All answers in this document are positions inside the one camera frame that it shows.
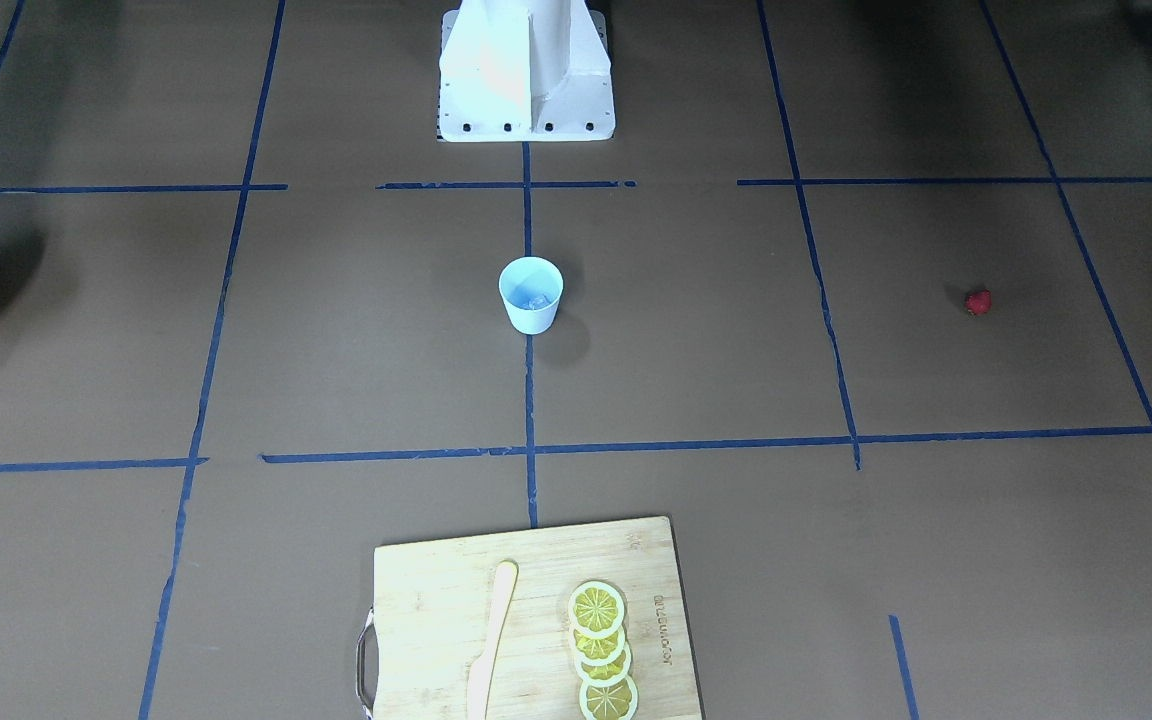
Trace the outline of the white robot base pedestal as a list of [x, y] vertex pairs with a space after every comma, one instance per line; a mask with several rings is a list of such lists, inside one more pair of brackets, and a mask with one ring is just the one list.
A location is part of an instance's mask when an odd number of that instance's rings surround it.
[[599, 142], [616, 131], [605, 13], [586, 1], [462, 1], [444, 13], [435, 137]]

